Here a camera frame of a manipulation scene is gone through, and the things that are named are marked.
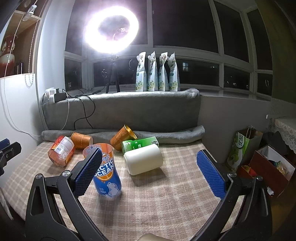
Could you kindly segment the blue orange Arctic Ocean cup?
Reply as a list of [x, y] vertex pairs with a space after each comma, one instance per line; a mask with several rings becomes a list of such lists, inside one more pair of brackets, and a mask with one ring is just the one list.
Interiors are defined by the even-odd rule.
[[83, 150], [84, 157], [96, 148], [102, 152], [102, 162], [93, 178], [94, 185], [100, 195], [114, 199], [121, 194], [122, 186], [114, 162], [113, 147], [107, 143], [89, 145]]

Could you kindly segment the orange paper cup left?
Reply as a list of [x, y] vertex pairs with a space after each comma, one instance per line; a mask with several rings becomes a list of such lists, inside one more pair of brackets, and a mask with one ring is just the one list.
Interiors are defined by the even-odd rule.
[[76, 149], [84, 149], [93, 145], [93, 137], [81, 133], [73, 133], [71, 135], [71, 141], [74, 143]]

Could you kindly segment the green cup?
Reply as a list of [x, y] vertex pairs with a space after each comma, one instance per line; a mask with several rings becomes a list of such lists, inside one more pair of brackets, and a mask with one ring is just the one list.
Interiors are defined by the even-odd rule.
[[152, 144], [159, 146], [159, 142], [156, 137], [142, 138], [137, 140], [126, 140], [121, 143], [121, 150], [122, 153], [125, 154], [125, 152], [136, 150]]

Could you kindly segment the white cylindrical cup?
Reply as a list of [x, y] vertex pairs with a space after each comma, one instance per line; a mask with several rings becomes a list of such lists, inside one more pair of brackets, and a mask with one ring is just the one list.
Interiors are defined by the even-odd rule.
[[162, 153], [156, 144], [128, 151], [123, 157], [127, 170], [132, 176], [160, 168], [164, 162]]

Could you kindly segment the orange gold-lined paper cup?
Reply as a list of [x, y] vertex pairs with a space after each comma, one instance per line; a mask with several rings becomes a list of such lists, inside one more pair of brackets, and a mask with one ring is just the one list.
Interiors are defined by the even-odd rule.
[[114, 149], [117, 151], [121, 150], [121, 144], [123, 141], [126, 140], [136, 140], [137, 136], [136, 134], [132, 131], [132, 129], [124, 125], [116, 134], [114, 137], [111, 138], [110, 144]]

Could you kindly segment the grey rolled blanket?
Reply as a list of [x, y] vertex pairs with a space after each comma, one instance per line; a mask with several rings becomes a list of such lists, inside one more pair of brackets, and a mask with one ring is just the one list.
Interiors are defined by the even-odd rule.
[[[93, 137], [94, 143], [108, 143], [117, 133], [117, 130], [104, 130], [104, 129], [81, 129], [81, 130], [45, 130], [42, 132], [41, 137], [43, 141], [55, 142], [60, 136], [71, 137], [73, 133], [81, 133]], [[145, 131], [133, 131], [137, 138], [149, 138], [156, 137], [159, 144], [189, 144], [200, 140], [205, 134], [203, 126], [196, 126], [188, 130], [179, 132], [145, 132]]]

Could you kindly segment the beige plaid mattress blanket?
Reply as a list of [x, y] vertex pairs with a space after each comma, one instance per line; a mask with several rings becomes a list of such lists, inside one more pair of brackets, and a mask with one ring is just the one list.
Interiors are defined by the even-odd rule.
[[[12, 209], [25, 219], [33, 179], [37, 173], [57, 176], [82, 160], [76, 150], [69, 165], [52, 163], [43, 142], [16, 168], [2, 188]], [[197, 152], [206, 149], [201, 141], [188, 145], [160, 145], [161, 168], [130, 176], [121, 152], [114, 150], [114, 162], [122, 189], [115, 199], [99, 195], [93, 181], [80, 203], [109, 240], [138, 240], [146, 233], [170, 240], [190, 240], [205, 224], [220, 202], [212, 193], [196, 163]]]

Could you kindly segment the green paper shopping bag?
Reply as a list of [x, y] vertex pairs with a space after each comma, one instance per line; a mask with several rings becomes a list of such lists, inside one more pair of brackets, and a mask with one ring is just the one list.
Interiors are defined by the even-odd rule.
[[258, 149], [262, 136], [263, 133], [253, 126], [237, 131], [227, 158], [228, 167], [236, 171], [246, 163]]

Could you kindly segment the red cardboard box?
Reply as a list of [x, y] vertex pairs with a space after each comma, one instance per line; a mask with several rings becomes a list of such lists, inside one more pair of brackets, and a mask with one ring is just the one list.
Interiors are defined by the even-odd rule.
[[237, 169], [240, 178], [252, 179], [261, 176], [269, 188], [269, 195], [278, 197], [289, 184], [295, 165], [273, 147], [267, 145], [255, 151], [251, 161]]

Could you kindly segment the white power strip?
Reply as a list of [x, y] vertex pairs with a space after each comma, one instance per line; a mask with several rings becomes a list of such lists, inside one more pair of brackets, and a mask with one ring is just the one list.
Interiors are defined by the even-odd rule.
[[58, 88], [48, 88], [45, 90], [45, 98], [49, 101], [49, 103], [55, 103], [54, 95], [59, 93]]

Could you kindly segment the black power adapter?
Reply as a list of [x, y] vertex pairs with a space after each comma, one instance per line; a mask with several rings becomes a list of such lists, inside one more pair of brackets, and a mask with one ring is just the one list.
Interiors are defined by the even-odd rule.
[[65, 92], [59, 92], [59, 93], [55, 93], [54, 94], [54, 102], [60, 102], [60, 101], [64, 101], [67, 99], [67, 94]]

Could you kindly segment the grey sofa backrest cushion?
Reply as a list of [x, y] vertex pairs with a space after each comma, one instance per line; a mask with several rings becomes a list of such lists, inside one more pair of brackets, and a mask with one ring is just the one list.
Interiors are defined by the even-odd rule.
[[179, 92], [119, 92], [82, 96], [43, 104], [50, 130], [119, 130], [178, 132], [198, 124], [201, 96], [190, 88]]

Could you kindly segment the white green pouch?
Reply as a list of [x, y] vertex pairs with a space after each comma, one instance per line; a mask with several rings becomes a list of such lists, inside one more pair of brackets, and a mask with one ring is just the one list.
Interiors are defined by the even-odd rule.
[[162, 53], [159, 57], [159, 72], [158, 72], [159, 91], [169, 90], [167, 71], [165, 69], [165, 62], [167, 61], [167, 58], [168, 58], [167, 52]]
[[179, 71], [177, 67], [175, 52], [171, 54], [170, 57], [168, 57], [168, 66], [170, 68], [169, 90], [177, 92], [180, 90], [180, 78], [179, 78]]
[[148, 57], [147, 91], [158, 91], [158, 69], [156, 54], [152, 52]]
[[135, 90], [146, 91], [147, 90], [147, 74], [145, 70], [145, 55], [146, 52], [141, 52], [137, 56], [137, 72], [135, 76]]

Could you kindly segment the black tripod stand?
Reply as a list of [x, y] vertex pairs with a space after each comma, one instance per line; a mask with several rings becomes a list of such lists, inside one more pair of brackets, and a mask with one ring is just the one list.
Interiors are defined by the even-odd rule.
[[116, 66], [117, 60], [118, 60], [117, 55], [111, 56], [110, 68], [109, 68], [109, 71], [107, 72], [106, 93], [109, 92], [112, 78], [114, 78], [114, 80], [115, 80], [116, 91], [120, 92], [120, 86], [119, 86], [119, 80], [118, 80], [118, 70], [117, 70], [117, 66]]

